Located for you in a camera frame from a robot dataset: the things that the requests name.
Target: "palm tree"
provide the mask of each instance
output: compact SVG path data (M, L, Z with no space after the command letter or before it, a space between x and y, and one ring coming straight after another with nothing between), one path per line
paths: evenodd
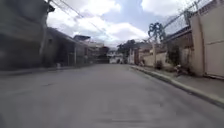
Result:
M149 25L148 35L150 38L154 37L155 43L158 43L158 40L163 40L166 36L163 25L158 22Z
M153 46L153 58L154 58L154 67L156 66L156 47L155 44L158 43L158 40L163 40L165 37L165 32L163 25L161 23L152 23L149 25L149 31L148 31L149 38L154 37L154 43L152 43Z

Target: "power line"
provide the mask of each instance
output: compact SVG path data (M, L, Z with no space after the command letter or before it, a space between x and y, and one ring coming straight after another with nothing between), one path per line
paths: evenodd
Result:
M67 11L65 11L58 3L56 3L55 1L52 0L52 2L58 6L63 12L65 12L67 15L69 15L70 17L72 17ZM77 10L75 10L74 8L72 8L70 5L68 5L66 2L60 0L60 2L62 2L64 5L66 5L69 9L71 9L72 11L74 11L76 14L78 14L80 17L85 18L85 16L83 16L82 14L80 14ZM111 38L105 31L103 31L102 29L100 29L99 27L97 27L94 23L90 22L89 20L86 19L86 21L88 23L90 23L91 25L93 25L99 32L103 33L104 35L106 35L108 38Z
M83 16L82 14L80 14L77 10L75 10L74 8L72 8L70 5L68 5L66 2L64 2L63 0L60 0L63 4L65 4L68 8L70 8L71 10L73 10L74 12L76 12L80 17L85 18L85 16ZM102 32L103 34L105 34L106 36L108 36L109 38L111 38L105 31L103 31L102 29L100 29L99 27L97 27L94 23L88 21L90 24L92 24L96 29L98 29L100 32Z

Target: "shrub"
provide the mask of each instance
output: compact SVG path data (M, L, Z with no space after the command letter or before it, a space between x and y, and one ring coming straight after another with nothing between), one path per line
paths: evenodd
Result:
M161 60L156 61L155 68L161 70L163 68L163 62Z

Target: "sky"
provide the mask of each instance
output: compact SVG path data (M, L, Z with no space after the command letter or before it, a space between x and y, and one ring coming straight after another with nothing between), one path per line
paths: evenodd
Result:
M73 37L91 36L92 40L116 47L129 39L145 39L150 23L166 22L193 0L54 0L60 8L49 14L49 27Z

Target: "street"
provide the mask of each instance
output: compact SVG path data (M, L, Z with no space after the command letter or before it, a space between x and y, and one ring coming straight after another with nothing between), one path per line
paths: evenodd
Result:
M126 65L0 79L0 128L223 127L223 109Z

